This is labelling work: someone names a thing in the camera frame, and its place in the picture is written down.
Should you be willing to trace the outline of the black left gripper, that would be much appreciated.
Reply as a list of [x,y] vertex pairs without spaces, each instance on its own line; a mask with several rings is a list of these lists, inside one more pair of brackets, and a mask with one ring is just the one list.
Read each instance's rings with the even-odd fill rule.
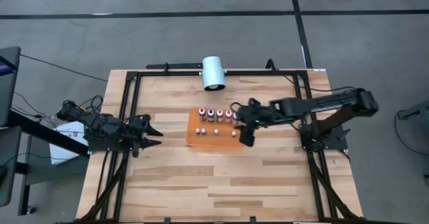
[[154,129],[150,124],[151,117],[149,114],[136,115],[133,117],[128,117],[126,119],[127,127],[127,135],[133,140],[132,147],[132,156],[137,158],[139,156],[139,149],[146,149],[153,146],[157,146],[161,144],[161,141],[154,139],[147,139],[143,137],[143,133],[145,132],[147,135],[152,136],[163,136],[163,133]]

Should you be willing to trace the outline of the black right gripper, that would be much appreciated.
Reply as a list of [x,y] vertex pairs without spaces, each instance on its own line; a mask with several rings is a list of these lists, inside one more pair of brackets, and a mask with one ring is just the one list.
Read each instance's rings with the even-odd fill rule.
[[231,105],[234,104],[239,106],[236,111],[233,111],[237,117],[234,129],[240,132],[239,141],[247,147],[253,147],[255,130],[260,127],[268,127],[272,123],[272,110],[254,98],[248,100],[248,105],[242,105],[238,102]]

